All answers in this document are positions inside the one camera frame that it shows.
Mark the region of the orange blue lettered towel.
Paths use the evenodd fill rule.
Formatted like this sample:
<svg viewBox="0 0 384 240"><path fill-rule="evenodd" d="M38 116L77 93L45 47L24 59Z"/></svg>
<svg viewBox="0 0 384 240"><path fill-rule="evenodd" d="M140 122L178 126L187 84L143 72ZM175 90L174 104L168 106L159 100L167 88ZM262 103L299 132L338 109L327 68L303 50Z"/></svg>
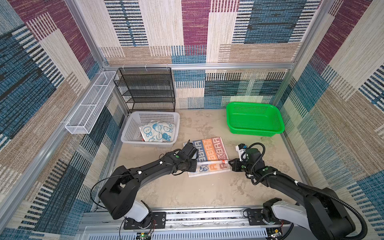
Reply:
<svg viewBox="0 0 384 240"><path fill-rule="evenodd" d="M197 159L197 169L188 173L189 178L229 172L229 156L221 137L191 141L198 152L194 155Z"/></svg>

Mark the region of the blue bunny pattern towel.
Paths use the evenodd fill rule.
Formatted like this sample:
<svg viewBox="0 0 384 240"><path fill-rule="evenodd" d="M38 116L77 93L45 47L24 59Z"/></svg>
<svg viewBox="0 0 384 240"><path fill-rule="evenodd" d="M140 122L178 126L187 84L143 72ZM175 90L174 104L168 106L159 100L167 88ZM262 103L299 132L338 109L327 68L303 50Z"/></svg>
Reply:
<svg viewBox="0 0 384 240"><path fill-rule="evenodd" d="M139 127L144 142L170 143L175 138L176 125L162 121L151 121Z"/></svg>

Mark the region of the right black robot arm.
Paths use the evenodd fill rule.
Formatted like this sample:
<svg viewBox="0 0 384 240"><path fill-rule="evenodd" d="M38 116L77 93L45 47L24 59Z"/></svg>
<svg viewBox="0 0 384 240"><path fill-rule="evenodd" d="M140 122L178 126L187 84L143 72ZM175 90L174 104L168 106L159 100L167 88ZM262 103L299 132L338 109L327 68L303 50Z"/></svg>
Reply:
<svg viewBox="0 0 384 240"><path fill-rule="evenodd" d="M280 172L274 167L266 166L262 153L248 149L244 144L236 147L239 157L229 161L234 172L243 172L253 185L264 185L290 197L295 204L280 198L273 198L263 204L259 214L251 211L251 219L261 217L265 224L287 221L312 232L319 240L341 240L356 230L346 207L336 201L336 193L331 189L311 190L301 187L299 182Z"/></svg>

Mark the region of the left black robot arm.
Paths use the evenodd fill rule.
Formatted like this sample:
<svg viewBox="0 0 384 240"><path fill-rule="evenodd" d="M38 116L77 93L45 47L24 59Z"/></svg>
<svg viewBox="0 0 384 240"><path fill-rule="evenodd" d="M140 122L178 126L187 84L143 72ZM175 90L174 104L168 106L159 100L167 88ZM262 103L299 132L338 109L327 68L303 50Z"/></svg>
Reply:
<svg viewBox="0 0 384 240"><path fill-rule="evenodd" d="M125 217L142 222L151 211L144 203L136 201L140 188L178 171L195 172L197 152L198 149L188 142L181 150L167 152L158 160L144 166L130 169L120 166L101 187L99 199L114 220Z"/></svg>

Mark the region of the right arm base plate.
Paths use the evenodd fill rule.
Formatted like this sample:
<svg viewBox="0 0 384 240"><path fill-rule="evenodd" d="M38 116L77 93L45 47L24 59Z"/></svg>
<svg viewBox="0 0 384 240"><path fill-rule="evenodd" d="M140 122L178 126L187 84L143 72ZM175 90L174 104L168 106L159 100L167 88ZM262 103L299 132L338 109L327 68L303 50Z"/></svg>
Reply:
<svg viewBox="0 0 384 240"><path fill-rule="evenodd" d="M267 226L267 225L290 225L287 220L280 220L275 215L264 208L246 208L243 210L243 217L246 218L250 226Z"/></svg>

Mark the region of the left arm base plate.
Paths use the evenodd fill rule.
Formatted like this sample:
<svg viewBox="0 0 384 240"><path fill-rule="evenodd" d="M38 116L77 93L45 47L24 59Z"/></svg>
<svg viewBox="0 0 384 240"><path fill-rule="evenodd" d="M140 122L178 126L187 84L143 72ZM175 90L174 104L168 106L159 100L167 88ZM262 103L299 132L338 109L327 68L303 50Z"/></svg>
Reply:
<svg viewBox="0 0 384 240"><path fill-rule="evenodd" d="M150 212L141 222L133 218L126 218L124 230L149 230L149 229L164 229L166 225L166 212Z"/></svg>

